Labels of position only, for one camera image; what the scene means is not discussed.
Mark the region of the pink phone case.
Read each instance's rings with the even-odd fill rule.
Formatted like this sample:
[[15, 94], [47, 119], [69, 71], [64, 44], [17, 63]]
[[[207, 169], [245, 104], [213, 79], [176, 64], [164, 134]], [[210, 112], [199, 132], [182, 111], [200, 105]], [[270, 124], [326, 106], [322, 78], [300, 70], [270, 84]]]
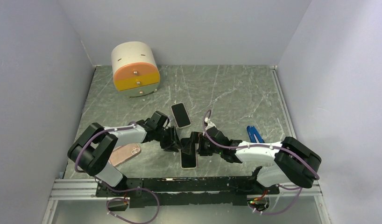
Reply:
[[115, 148], [108, 161], [114, 167], [117, 167], [125, 163], [126, 161], [134, 158], [140, 153], [141, 153], [141, 148], [138, 144], [136, 143], [128, 144], [125, 146]]

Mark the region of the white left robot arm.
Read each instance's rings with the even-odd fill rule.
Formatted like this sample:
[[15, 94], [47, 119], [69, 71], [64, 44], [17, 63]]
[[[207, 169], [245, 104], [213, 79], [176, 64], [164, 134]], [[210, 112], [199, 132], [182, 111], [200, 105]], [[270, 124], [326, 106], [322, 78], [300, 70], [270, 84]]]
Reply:
[[180, 139], [176, 128], [169, 126], [168, 116], [160, 111], [151, 118], [131, 122], [127, 126], [103, 127], [90, 124], [68, 150], [68, 158], [75, 163], [78, 173], [101, 180], [115, 196], [123, 195], [128, 189], [127, 177], [109, 162], [115, 148], [151, 141], [160, 143], [163, 151], [179, 152]]

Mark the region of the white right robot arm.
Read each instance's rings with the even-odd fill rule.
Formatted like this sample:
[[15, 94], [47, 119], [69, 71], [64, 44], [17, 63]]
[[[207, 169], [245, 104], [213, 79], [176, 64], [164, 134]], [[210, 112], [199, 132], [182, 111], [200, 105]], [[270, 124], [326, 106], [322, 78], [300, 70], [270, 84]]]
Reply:
[[193, 132], [188, 138], [182, 138], [180, 145], [185, 154], [218, 154], [229, 163], [258, 163], [249, 182], [250, 189], [257, 194], [287, 182], [309, 189], [319, 179], [321, 157], [290, 136], [274, 143], [253, 143], [231, 140], [212, 126], [206, 128], [204, 133]]

